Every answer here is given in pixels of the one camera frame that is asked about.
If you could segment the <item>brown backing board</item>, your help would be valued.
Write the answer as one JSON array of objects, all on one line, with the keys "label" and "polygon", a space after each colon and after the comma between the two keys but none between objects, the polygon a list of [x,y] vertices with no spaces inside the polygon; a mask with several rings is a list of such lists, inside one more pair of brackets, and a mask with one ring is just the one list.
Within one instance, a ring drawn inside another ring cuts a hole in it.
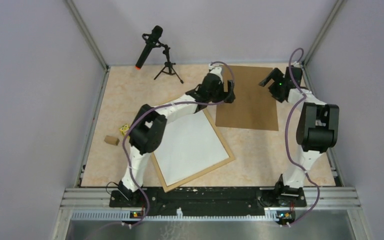
[{"label": "brown backing board", "polygon": [[216,107],[216,126],[278,131],[277,101],[267,87],[259,85],[273,69],[238,65],[230,68],[234,74],[235,100]]}]

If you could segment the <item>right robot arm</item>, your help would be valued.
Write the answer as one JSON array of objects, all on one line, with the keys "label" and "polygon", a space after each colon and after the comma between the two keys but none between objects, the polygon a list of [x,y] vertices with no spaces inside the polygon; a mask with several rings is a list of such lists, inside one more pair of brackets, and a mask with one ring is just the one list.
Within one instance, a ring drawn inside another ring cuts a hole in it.
[{"label": "right robot arm", "polygon": [[299,145],[297,159],[290,159],[291,166],[275,184],[273,200],[279,206],[287,206],[292,200],[303,200],[303,186],[308,171],[316,160],[329,148],[336,145],[338,139],[340,109],[335,104],[325,103],[306,87],[301,86],[303,71],[299,67],[289,66],[286,72],[274,68],[260,83],[264,87],[273,83],[268,90],[278,102],[293,105],[300,111],[295,139]]}]

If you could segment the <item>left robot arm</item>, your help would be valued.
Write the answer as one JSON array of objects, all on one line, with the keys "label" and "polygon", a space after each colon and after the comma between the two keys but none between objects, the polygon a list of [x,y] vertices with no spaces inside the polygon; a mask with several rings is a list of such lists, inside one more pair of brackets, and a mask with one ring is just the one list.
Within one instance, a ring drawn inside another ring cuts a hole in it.
[{"label": "left robot arm", "polygon": [[234,79],[225,82],[221,74],[208,73],[201,84],[180,97],[158,106],[144,104],[137,112],[123,141],[127,158],[126,172],[118,183],[121,200],[129,207],[140,202],[138,190],[143,185],[145,168],[161,144],[166,126],[184,116],[195,114],[208,106],[230,104],[235,100]]}]

